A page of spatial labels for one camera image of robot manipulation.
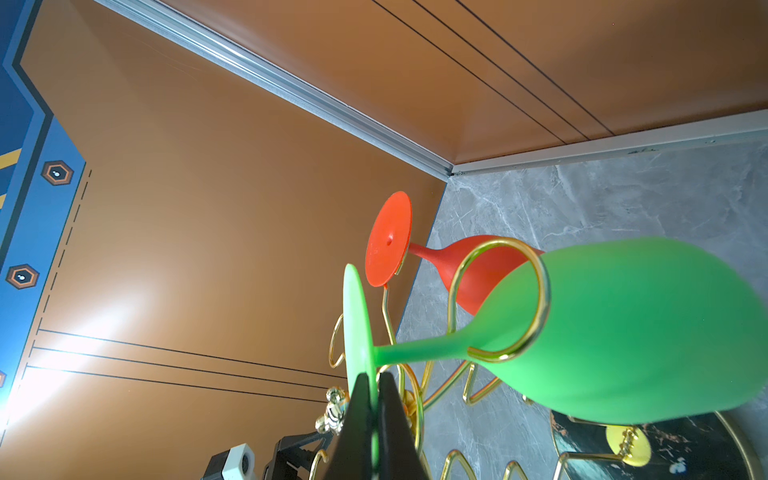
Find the gold stripe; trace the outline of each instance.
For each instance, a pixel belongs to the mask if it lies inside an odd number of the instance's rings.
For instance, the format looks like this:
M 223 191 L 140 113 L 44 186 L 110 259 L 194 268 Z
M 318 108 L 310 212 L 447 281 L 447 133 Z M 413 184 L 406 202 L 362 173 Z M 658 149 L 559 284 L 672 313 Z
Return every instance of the gold stripe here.
M 763 466 L 760 464 L 760 457 L 755 453 L 755 449 L 752 447 L 749 439 L 744 435 L 738 424 L 736 424 L 736 421 L 733 420 L 730 413 L 715 412 L 715 415 L 717 415 L 717 418 L 728 433 L 730 433 L 731 438 L 736 443 L 736 447 L 741 452 L 741 458 L 744 460 L 746 472 L 750 476 L 750 480 L 760 480 L 763 477 Z
M 16 165 L 18 156 L 22 154 L 22 149 L 9 151 L 7 154 L 0 155 L 0 170 L 11 165 Z

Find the gold ring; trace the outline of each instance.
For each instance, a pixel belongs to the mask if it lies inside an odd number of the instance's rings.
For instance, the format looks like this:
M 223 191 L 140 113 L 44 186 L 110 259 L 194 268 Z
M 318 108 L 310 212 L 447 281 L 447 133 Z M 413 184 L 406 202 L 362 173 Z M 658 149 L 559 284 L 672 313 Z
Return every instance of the gold ring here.
M 339 319 L 336 321 L 336 326 L 333 327 L 333 334 L 331 335 L 331 346 L 328 348 L 328 363 L 331 365 L 332 369 L 335 369 L 337 366 L 341 365 L 341 362 L 344 360 L 344 354 L 342 353 L 339 355 L 339 358 L 334 362 L 333 361 L 333 344 L 336 341 L 336 333 L 339 331 L 339 327 L 341 326 L 341 321 L 344 319 L 344 314 L 342 313 L 339 315 Z
M 495 352 L 476 349 L 472 346 L 467 348 L 467 354 L 470 357 L 488 363 L 507 362 L 520 356 L 525 350 L 530 348 L 544 329 L 544 325 L 549 317 L 549 309 L 552 299 L 547 267 L 533 248 L 516 238 L 496 238 L 494 240 L 489 240 L 479 244 L 474 250 L 469 252 L 469 255 L 462 260 L 456 273 L 453 275 L 451 288 L 449 289 L 448 294 L 448 333 L 456 331 L 456 296 L 458 294 L 458 284 L 462 281 L 464 273 L 477 257 L 496 247 L 514 248 L 525 255 L 528 261 L 531 262 L 531 265 L 536 272 L 536 279 L 538 280 L 538 305 L 536 306 L 536 314 L 533 317 L 533 321 L 531 321 L 531 325 L 517 342 L 505 349 L 497 350 Z
M 312 468 L 310 468 L 309 480 L 315 480 L 315 475 L 317 475 L 317 465 L 320 464 L 321 459 L 323 460 L 323 463 L 328 462 L 328 454 L 326 454 L 325 450 L 318 450 L 314 460 L 312 460 Z

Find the gold wire holder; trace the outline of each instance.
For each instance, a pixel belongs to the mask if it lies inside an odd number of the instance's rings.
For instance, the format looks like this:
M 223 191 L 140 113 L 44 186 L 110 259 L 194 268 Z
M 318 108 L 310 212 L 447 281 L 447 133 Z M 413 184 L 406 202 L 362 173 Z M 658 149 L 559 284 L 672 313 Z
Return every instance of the gold wire holder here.
M 392 322 L 389 319 L 389 284 L 384 284 L 384 294 L 382 295 L 382 316 L 384 317 L 384 325 L 386 326 L 386 334 L 389 337 L 389 344 L 395 345 L 395 332 L 392 330 Z M 418 383 L 413 383 L 413 389 L 419 389 L 419 395 L 423 397 L 423 391 L 419 388 Z M 406 399 L 406 376 L 403 372 L 402 365 L 397 365 L 397 392 L 400 394 L 400 399 L 405 401 Z
M 341 326 L 342 320 L 344 320 L 343 313 L 339 315 L 339 319 L 336 321 L 336 325 L 333 327 L 333 333 L 331 334 L 331 345 L 328 348 L 328 364 L 331 365 L 332 369 L 335 369 L 337 366 L 341 365 L 341 362 L 344 361 L 344 353 L 339 355 L 339 358 L 335 362 L 333 361 L 333 344 L 336 343 L 336 334 L 339 332 L 339 327 Z
M 459 450 L 451 450 L 448 453 L 448 456 L 445 457 L 445 464 L 442 467 L 440 480 L 448 480 L 451 475 L 451 469 L 453 468 L 453 464 L 455 462 L 458 462 L 462 466 L 464 472 L 469 477 L 469 480 L 478 480 L 478 477 L 475 474 L 475 471 L 472 469 L 472 466 L 467 461 L 467 458 Z M 515 473 L 518 474 L 521 480 L 528 480 L 525 472 L 523 472 L 523 468 L 514 460 L 507 464 L 507 468 L 504 470 L 504 477 L 502 480 L 509 480 Z
M 531 345 L 533 345 L 547 322 L 552 297 L 547 267 L 541 261 L 541 258 L 539 257 L 538 253 L 536 253 L 536 250 L 531 248 L 527 243 L 516 238 L 496 238 L 487 242 L 483 242 L 475 247 L 471 252 L 469 252 L 466 257 L 464 257 L 464 260 L 462 260 L 462 262 L 458 265 L 458 269 L 456 269 L 456 272 L 453 275 L 453 279 L 451 280 L 451 286 L 448 290 L 448 328 L 446 335 L 450 335 L 456 331 L 456 297 L 458 295 L 458 285 L 461 283 L 464 273 L 472 264 L 472 262 L 477 259 L 477 257 L 496 247 L 511 247 L 525 255 L 528 261 L 531 262 L 531 265 L 533 265 L 534 271 L 536 272 L 536 279 L 538 281 L 539 289 L 536 314 L 534 315 L 528 330 L 523 334 L 523 337 L 521 337 L 520 340 L 513 343 L 509 347 L 496 352 L 487 352 L 485 350 L 476 349 L 474 347 L 469 347 L 467 349 L 467 353 L 472 358 L 489 363 L 508 362 L 509 360 L 522 355 L 527 349 L 531 347 Z M 430 407 L 435 405 L 435 403 L 440 400 L 443 395 L 445 395 L 445 393 L 453 386 L 453 384 L 456 383 L 456 380 L 458 380 L 458 378 L 467 368 L 470 369 L 470 373 L 467 378 L 467 383 L 464 386 L 463 397 L 464 402 L 468 406 L 476 404 L 501 384 L 501 380 L 499 378 L 494 378 L 490 383 L 488 383 L 488 385 L 481 388 L 476 394 L 469 395 L 469 392 L 472 391 L 472 384 L 475 381 L 474 369 L 477 367 L 475 366 L 473 368 L 474 365 L 475 364 L 473 362 L 467 362 L 466 360 L 462 362 L 462 364 L 458 366 L 458 368 L 448 377 L 448 379 L 442 385 L 440 385 L 440 387 L 438 387 L 435 393 L 433 393 L 430 397 L 427 398 L 427 400 L 424 401 L 424 408 L 428 410 Z M 429 375 L 432 374 L 433 367 L 433 361 L 427 362 L 424 370 L 424 377 L 422 378 L 422 384 L 429 383 Z
M 621 461 L 621 455 L 613 455 L 613 454 L 607 454 L 607 453 L 576 453 L 576 452 L 566 452 L 563 453 L 558 457 L 558 463 L 554 468 L 554 475 L 552 476 L 552 480 L 560 480 L 560 477 L 563 474 L 563 471 L 565 470 L 565 466 L 568 464 L 571 460 L 590 460 L 593 462 L 616 462 Z M 451 450 L 447 457 L 445 457 L 445 464 L 442 468 L 442 474 L 440 475 L 440 480 L 448 480 L 448 478 L 451 475 L 451 469 L 453 468 L 453 464 L 455 462 L 458 462 L 462 468 L 464 469 L 464 472 L 466 472 L 467 476 L 469 477 L 469 480 L 477 480 L 477 475 L 475 474 L 475 471 L 472 469 L 472 466 L 467 461 L 467 458 L 462 454 L 459 450 Z M 525 471 L 520 466 L 519 463 L 515 462 L 514 460 L 512 462 L 509 462 L 507 464 L 507 468 L 504 470 L 504 477 L 502 480 L 511 480 L 512 476 L 514 474 L 518 474 L 521 480 L 528 480 L 528 476 L 525 474 Z
M 317 475 L 317 466 L 320 464 L 320 460 L 323 460 L 323 463 L 328 462 L 328 454 L 325 450 L 317 451 L 314 460 L 312 460 L 312 468 L 310 468 L 310 476 L 307 480 L 315 480 L 315 476 Z
M 427 462 L 427 455 L 425 455 L 423 451 L 422 454 L 419 455 L 419 461 L 422 463 L 422 468 L 424 469 L 424 473 L 427 475 L 427 480 L 432 480 L 432 469 L 429 467 L 429 462 Z

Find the gray marble floor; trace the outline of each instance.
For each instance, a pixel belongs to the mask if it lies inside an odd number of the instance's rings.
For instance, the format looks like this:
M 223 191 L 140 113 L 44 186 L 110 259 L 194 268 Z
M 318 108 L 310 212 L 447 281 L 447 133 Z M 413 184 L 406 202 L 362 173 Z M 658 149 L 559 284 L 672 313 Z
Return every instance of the gray marble floor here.
M 454 177 L 428 247 L 443 248 L 482 233 L 517 237 L 541 250 L 673 237 L 727 261 L 768 302 L 768 143 Z M 437 271 L 422 262 L 397 340 L 442 335 L 446 303 Z M 462 312 L 459 325 L 469 320 Z M 437 365 L 433 388 L 456 365 Z M 423 365 L 414 369 L 421 376 Z M 483 372 L 476 384 L 491 377 Z M 456 448 L 478 478 L 501 480 L 512 459 L 531 480 L 551 478 L 557 456 L 548 410 L 526 406 L 507 386 L 469 408 L 459 390 L 426 414 L 425 453 L 435 477 L 445 455 Z M 768 390 L 734 415 L 768 472 Z M 466 478 L 458 467 L 452 477 Z

